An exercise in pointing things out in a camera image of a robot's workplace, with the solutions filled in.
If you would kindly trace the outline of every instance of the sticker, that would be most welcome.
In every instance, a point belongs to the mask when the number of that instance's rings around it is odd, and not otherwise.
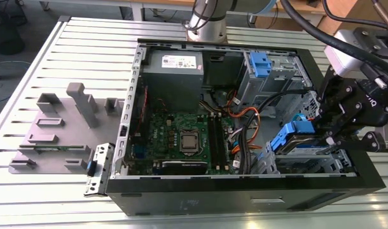
[[[236,103],[236,105],[238,105],[240,100],[236,97],[232,98],[232,101]]]
[[[240,166],[240,162],[238,162],[238,161],[233,161],[233,162],[232,162],[232,167],[233,167],[233,168],[238,168],[238,166]]]
[[[194,56],[162,56],[161,67],[196,69]]]

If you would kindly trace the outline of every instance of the aluminum slotted table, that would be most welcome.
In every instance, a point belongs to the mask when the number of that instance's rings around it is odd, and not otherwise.
[[[309,49],[325,73],[324,44],[304,32],[228,27],[228,42]],[[84,198],[85,175],[13,175],[8,164],[41,93],[68,97],[70,82],[94,98],[124,98],[137,38],[185,40],[178,24],[70,18],[56,24],[0,114],[0,227],[388,228],[388,154],[370,154],[386,188],[306,213],[126,217],[109,198]]]

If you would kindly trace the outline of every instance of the metal extrusion table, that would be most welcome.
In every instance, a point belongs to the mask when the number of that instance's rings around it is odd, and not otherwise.
[[[306,33],[228,28],[228,42],[309,49],[320,69],[324,44]],[[68,97],[81,82],[94,98],[122,98],[137,38],[184,40],[178,24],[72,18],[60,21],[0,114],[0,227],[118,224],[145,228],[388,228],[388,154],[370,154],[386,188],[306,213],[126,217],[109,198],[84,198],[85,175],[12,175],[8,164],[37,113],[41,93]]]

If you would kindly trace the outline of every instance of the power cable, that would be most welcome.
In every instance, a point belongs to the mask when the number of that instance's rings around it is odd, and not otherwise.
[[[362,25],[372,25],[372,26],[388,29],[388,25],[385,23],[381,23],[377,21],[352,19],[352,18],[341,18],[338,16],[334,16],[328,8],[326,0],[322,0],[322,7],[324,7],[324,11],[325,11],[328,17],[336,21],[349,22],[349,23],[356,23],[356,24],[362,24]]]

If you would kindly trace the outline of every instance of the screw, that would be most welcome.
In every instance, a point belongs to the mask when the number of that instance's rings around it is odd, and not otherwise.
[[[388,87],[388,85],[385,84],[385,82],[380,78],[374,79],[374,83],[377,84],[380,89],[385,89]]]

